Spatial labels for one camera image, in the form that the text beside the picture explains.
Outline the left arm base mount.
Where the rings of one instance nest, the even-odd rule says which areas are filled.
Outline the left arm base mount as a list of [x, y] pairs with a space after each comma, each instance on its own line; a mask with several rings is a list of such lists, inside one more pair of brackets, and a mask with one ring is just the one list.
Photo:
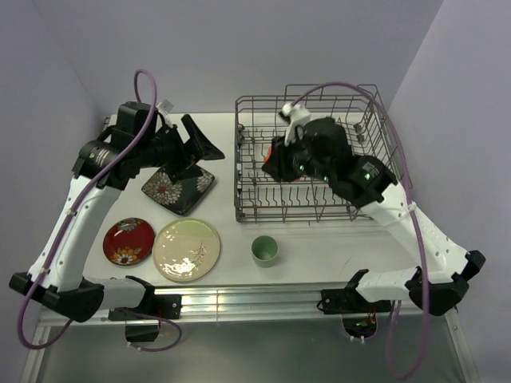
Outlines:
[[172, 348], [179, 343], [183, 331], [175, 323], [180, 318], [182, 296], [180, 294], [157, 294], [141, 303], [136, 308], [117, 308], [110, 310], [108, 319], [111, 322], [125, 323], [125, 339], [131, 346], [148, 349], [150, 352], [159, 349], [150, 348], [145, 343], [154, 342], [163, 334], [164, 326], [171, 326], [176, 330], [175, 339], [168, 346]]

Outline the red floral small plate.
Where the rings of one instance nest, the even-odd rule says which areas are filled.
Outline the red floral small plate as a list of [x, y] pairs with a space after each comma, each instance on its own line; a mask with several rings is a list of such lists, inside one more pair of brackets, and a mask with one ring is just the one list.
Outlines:
[[153, 227], [144, 219], [130, 217], [115, 223], [103, 239], [104, 256], [119, 267], [133, 267], [145, 261], [153, 250]]

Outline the cream green round plate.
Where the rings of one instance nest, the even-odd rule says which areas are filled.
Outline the cream green round plate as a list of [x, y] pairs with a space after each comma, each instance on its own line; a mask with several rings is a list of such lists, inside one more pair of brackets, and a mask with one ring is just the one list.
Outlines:
[[217, 230], [202, 219], [172, 221], [156, 235], [153, 262], [157, 271], [176, 283], [195, 282], [217, 264], [221, 241]]

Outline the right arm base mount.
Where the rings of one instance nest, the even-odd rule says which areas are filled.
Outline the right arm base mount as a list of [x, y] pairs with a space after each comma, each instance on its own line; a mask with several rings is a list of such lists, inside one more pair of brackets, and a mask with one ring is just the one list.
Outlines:
[[324, 315], [338, 315], [342, 320], [342, 331], [352, 343], [365, 344], [385, 329], [394, 313], [395, 303], [382, 300], [368, 302], [356, 291], [343, 289], [324, 289], [316, 309]]

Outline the green cup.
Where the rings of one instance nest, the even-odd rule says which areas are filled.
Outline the green cup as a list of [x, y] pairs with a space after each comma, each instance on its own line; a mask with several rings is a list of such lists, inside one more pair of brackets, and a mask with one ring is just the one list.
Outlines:
[[278, 243], [268, 235], [261, 235], [252, 241], [252, 259], [258, 267], [272, 267], [279, 253]]

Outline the orange bowl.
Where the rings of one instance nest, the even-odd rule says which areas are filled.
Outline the orange bowl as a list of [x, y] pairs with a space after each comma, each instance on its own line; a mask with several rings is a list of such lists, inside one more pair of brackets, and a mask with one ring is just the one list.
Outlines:
[[273, 145], [268, 147], [267, 154], [264, 157], [264, 162], [263, 162], [264, 164], [266, 164], [271, 159], [272, 150], [273, 150]]

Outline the black square floral plate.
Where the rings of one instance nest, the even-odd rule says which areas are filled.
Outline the black square floral plate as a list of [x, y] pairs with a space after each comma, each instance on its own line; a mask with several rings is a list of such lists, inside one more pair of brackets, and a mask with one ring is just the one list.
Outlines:
[[203, 168], [203, 175], [173, 183], [159, 168], [142, 186], [141, 191], [153, 202], [180, 216], [187, 215], [201, 201], [215, 181]]

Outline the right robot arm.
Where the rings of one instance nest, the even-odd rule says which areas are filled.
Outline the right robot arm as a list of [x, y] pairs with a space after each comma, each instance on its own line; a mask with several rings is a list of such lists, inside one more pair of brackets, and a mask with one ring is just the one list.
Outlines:
[[343, 301], [361, 311], [373, 302], [411, 300], [434, 316], [454, 308], [485, 256], [449, 239], [380, 159], [354, 154], [344, 127], [333, 118], [314, 119], [293, 103], [286, 103], [279, 116], [287, 130], [272, 139], [263, 171], [280, 183], [304, 176], [323, 181], [386, 229], [417, 263], [403, 270], [358, 271], [347, 283]]

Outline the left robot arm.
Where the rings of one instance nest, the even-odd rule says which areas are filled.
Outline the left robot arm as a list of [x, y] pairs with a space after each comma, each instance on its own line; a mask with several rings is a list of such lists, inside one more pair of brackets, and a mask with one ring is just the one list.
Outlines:
[[140, 278], [88, 280], [85, 261], [110, 208], [143, 168], [163, 168], [171, 180], [196, 175], [200, 160], [225, 155], [185, 114], [189, 134], [182, 140], [157, 109], [122, 104], [110, 138], [85, 144], [73, 166], [69, 194], [49, 241], [33, 266], [13, 274], [11, 290], [75, 322], [86, 322], [103, 309], [127, 309], [147, 318], [156, 308], [155, 287]]

